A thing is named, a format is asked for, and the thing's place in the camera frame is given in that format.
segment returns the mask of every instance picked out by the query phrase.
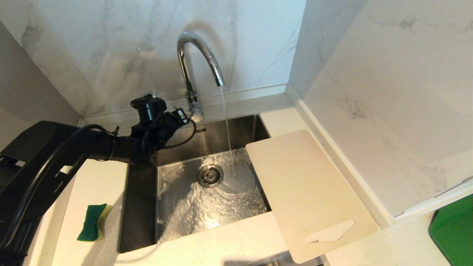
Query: black machine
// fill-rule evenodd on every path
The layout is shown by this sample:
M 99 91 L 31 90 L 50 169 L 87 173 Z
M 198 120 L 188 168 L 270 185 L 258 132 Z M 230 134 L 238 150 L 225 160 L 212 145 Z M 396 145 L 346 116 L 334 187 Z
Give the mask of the black machine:
M 140 122 L 131 135 L 118 137 L 95 124 L 75 126 L 41 121 L 23 131 L 0 153 L 0 266 L 20 266 L 41 217 L 86 159 L 145 164 L 154 152 L 188 142 L 195 122 L 183 109 L 172 112 L 163 99 L 135 99 Z M 177 129 L 192 123 L 184 142 L 166 146 Z M 61 172 L 71 166 L 68 173 Z

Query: marble backsplash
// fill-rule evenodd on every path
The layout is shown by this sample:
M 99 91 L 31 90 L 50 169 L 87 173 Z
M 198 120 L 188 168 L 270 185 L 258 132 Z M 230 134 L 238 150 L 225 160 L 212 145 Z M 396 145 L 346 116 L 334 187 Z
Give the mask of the marble backsplash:
M 307 2 L 289 84 L 392 216 L 473 176 L 471 10 Z
M 7 0 L 0 21 L 81 116 L 129 109 L 154 90 L 182 100 L 176 42 L 194 31 L 212 48 L 226 91 L 287 83 L 305 1 Z M 189 45 L 201 96 L 219 93 Z

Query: cutting board handle hole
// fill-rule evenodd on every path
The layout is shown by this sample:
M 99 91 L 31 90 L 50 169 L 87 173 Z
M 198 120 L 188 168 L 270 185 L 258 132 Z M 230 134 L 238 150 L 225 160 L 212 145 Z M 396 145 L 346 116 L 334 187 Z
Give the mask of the cutting board handle hole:
M 346 232 L 348 232 L 356 222 L 354 219 L 349 219 L 339 224 L 320 230 L 316 233 L 305 237 L 308 243 L 330 242 L 339 240 Z

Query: green tray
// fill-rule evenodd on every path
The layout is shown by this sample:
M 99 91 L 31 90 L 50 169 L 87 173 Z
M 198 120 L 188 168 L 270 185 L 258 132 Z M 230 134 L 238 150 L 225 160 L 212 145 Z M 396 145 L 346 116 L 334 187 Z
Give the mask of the green tray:
M 453 266 L 473 266 L 473 195 L 439 209 L 430 238 Z

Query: water in sink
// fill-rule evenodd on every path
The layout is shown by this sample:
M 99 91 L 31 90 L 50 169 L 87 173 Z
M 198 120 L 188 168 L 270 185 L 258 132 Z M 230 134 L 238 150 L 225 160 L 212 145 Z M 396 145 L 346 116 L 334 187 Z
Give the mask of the water in sink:
M 214 187 L 198 182 L 199 170 L 207 165 L 216 165 L 223 172 Z M 270 211 L 245 148 L 158 167 L 156 207 L 158 242 Z

